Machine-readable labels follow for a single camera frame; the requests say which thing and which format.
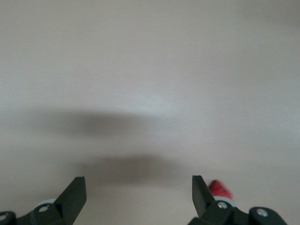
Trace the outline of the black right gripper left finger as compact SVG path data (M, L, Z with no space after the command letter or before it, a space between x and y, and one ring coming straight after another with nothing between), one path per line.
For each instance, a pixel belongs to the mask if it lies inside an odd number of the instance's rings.
M17 217L13 211L2 211L2 225L72 225L86 203L86 182L76 177L53 203L43 203L28 214Z

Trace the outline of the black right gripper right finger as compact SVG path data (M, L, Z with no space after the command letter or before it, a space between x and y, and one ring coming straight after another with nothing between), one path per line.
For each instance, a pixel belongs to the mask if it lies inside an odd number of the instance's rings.
M242 212L224 200L215 200L202 176L192 177L192 199L198 217L191 225L285 225L282 217L272 209L252 207Z

